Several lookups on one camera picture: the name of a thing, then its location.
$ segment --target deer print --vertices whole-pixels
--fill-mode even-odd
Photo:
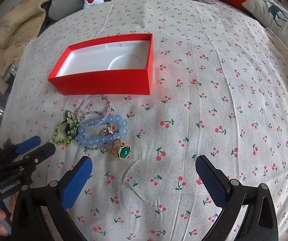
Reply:
[[[276,23],[279,27],[282,27],[281,25],[279,25],[279,24],[277,23],[276,17],[278,17],[278,18],[281,19],[282,21],[287,22],[287,20],[284,20],[284,19],[282,19],[282,18],[279,16],[279,12],[281,12],[281,13],[284,15],[284,17],[285,17],[286,19],[288,19],[288,17],[286,16],[287,13],[284,12],[283,10],[281,10],[278,6],[276,6],[274,3],[270,2],[270,1],[265,0],[265,2],[268,2],[268,3],[271,4],[271,6],[269,7],[269,12],[270,12],[270,14],[273,15],[273,19],[274,19],[275,23]]]

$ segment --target blue gripper pad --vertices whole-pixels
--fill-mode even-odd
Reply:
[[[224,209],[230,191],[227,177],[221,170],[215,169],[205,155],[197,157],[195,168],[214,204]]]
[[[92,170],[92,159],[83,156],[76,166],[72,170],[66,172],[59,181],[59,189],[61,189],[61,205],[64,210],[71,208],[75,204],[79,193],[82,191],[89,175],[92,173]]]
[[[18,155],[23,155],[26,152],[30,151],[31,149],[39,146],[40,143],[41,143],[40,137],[38,136],[31,137],[30,139],[16,145],[16,153]]]

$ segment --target red heart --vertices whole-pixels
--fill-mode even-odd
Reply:
[[[87,0],[88,3],[92,3],[94,0]]]

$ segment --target beige blanket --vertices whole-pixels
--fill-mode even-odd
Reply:
[[[0,20],[0,92],[4,94],[8,84],[2,79],[9,66],[18,67],[27,43],[36,38],[46,12],[41,5],[49,0],[21,0]]]

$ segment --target jewelry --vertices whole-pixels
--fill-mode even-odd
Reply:
[[[76,116],[73,117],[72,115],[75,116],[74,113],[72,113],[71,111],[67,110],[65,112],[66,120],[61,122],[61,123],[59,123],[56,126],[55,132],[54,132],[54,136],[53,136],[53,141],[56,144],[62,144],[62,145],[70,144],[71,141],[76,138],[76,132],[77,132],[77,127],[78,127],[79,123],[78,123],[78,120],[77,120]],[[65,133],[67,138],[58,139],[57,136],[58,136],[59,131],[61,131],[61,133],[63,133],[63,134]]]
[[[103,113],[98,112],[98,111],[88,112],[88,113],[85,113],[85,115],[88,115],[91,113],[96,113],[96,114],[100,114],[104,116]],[[92,122],[92,120],[96,122],[99,119],[96,119],[96,118],[90,119],[86,122],[89,123],[89,122]],[[120,139],[122,138],[122,136],[128,133],[127,120],[121,119],[119,115],[108,116],[105,122],[107,122],[107,129],[102,130],[98,136],[90,137],[90,138],[85,137],[84,135],[85,129],[83,127],[78,127],[78,135],[76,137],[77,142],[83,146],[92,146],[92,145],[111,143],[113,142],[113,140]],[[111,128],[112,122],[116,122],[119,124],[120,128],[117,132],[113,131],[113,129]]]
[[[109,153],[119,160],[127,159],[130,156],[130,145],[116,139],[111,143]]]
[[[106,111],[106,114],[103,115],[103,118],[102,119],[97,119],[97,120],[94,120],[92,119],[92,121],[88,121],[85,125],[82,124],[82,118],[80,117],[82,111],[83,111],[83,108],[84,108],[84,105],[89,102],[90,100],[94,99],[94,98],[97,98],[97,97],[101,97],[102,100],[103,99],[106,99],[107,102],[108,102],[108,109]],[[77,117],[77,120],[79,122],[79,125],[84,128],[84,129],[92,129],[92,128],[95,128],[95,127],[98,127],[99,125],[101,125],[107,118],[107,116],[110,114],[111,112],[111,100],[106,96],[106,95],[99,95],[99,94],[96,94],[92,97],[89,97],[88,99],[86,99],[80,106],[79,108],[75,111],[76,113],[76,117]]]

